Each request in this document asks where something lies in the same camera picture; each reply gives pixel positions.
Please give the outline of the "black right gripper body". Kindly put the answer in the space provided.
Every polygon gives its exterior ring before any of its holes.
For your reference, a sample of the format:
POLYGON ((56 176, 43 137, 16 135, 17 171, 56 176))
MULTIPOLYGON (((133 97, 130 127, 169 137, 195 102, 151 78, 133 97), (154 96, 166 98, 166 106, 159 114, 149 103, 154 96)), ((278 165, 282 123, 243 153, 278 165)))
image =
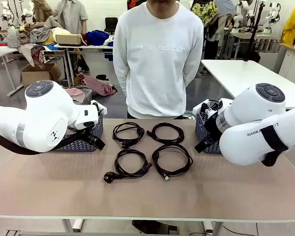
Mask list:
POLYGON ((216 118, 218 114, 211 115, 204 124, 205 129, 208 131, 208 135, 204 139, 206 145, 212 145, 220 140, 222 132, 219 130, 216 124, 216 118))

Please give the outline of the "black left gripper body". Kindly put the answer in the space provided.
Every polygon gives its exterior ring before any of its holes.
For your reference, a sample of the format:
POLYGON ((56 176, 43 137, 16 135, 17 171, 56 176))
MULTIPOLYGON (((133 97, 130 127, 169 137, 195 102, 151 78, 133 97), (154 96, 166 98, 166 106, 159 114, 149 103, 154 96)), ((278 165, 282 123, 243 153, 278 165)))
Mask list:
POLYGON ((84 141, 87 143, 96 143, 98 140, 100 140, 99 137, 93 134, 92 128, 86 128, 84 132, 84 141))

